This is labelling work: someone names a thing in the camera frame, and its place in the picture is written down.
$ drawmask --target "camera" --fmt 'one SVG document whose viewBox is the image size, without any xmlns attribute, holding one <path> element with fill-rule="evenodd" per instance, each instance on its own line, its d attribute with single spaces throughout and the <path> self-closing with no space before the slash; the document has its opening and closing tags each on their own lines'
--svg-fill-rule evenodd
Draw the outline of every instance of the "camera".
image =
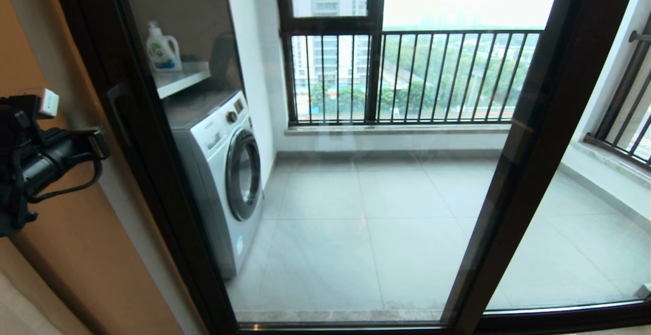
<svg viewBox="0 0 651 335">
<path fill-rule="evenodd" d="M 58 96 L 45 91 L 44 100 L 35 95 L 0 98 L 0 237 L 37 219 L 38 213 L 28 210 L 28 203 L 80 191 L 97 182 L 102 175 L 101 161 L 111 156 L 100 129 L 40 129 L 37 119 L 56 115 L 58 104 Z M 86 162 L 95 168 L 89 182 L 38 195 L 71 168 Z"/>
</svg>

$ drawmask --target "metal railing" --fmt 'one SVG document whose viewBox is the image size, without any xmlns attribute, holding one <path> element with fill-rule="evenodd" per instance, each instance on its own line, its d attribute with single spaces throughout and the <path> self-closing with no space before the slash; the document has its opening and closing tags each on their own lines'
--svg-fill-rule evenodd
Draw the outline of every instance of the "metal railing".
<svg viewBox="0 0 651 335">
<path fill-rule="evenodd" d="M 631 34 L 629 41 L 637 41 L 635 50 L 604 119 L 596 133 L 588 133 L 584 141 L 651 170 L 651 69 L 645 66 L 651 47 L 651 16 L 642 32 L 643 35 L 635 31 Z"/>
<path fill-rule="evenodd" d="M 541 33 L 382 32 L 375 47 L 372 35 L 289 36 L 290 124 L 508 123 Z"/>
</svg>

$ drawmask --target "laundry detergent bottle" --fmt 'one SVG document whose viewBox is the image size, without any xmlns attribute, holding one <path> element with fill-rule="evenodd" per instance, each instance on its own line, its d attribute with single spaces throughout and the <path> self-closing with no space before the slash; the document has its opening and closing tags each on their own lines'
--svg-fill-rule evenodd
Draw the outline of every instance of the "laundry detergent bottle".
<svg viewBox="0 0 651 335">
<path fill-rule="evenodd" d="M 154 71 L 181 71 L 179 42 L 173 36 L 165 36 L 158 27 L 158 21 L 149 21 L 149 38 L 147 38 L 147 56 Z"/>
</svg>

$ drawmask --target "washing machine door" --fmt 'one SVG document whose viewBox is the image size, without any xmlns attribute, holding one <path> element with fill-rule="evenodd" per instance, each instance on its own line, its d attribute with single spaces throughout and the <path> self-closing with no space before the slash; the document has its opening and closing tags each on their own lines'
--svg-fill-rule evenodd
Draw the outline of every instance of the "washing machine door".
<svg viewBox="0 0 651 335">
<path fill-rule="evenodd" d="M 226 195 L 230 211 L 246 221 L 260 200 L 260 153 L 251 131 L 241 129 L 233 136 L 226 160 Z"/>
</svg>

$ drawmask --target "washing machine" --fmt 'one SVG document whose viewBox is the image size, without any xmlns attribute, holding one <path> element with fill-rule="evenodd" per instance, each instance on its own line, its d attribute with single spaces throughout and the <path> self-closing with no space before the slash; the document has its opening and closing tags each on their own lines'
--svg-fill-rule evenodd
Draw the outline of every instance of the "washing machine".
<svg viewBox="0 0 651 335">
<path fill-rule="evenodd" d="M 242 92 L 201 92 L 164 106 L 221 275 L 235 277 L 262 210 L 249 106 Z"/>
</svg>

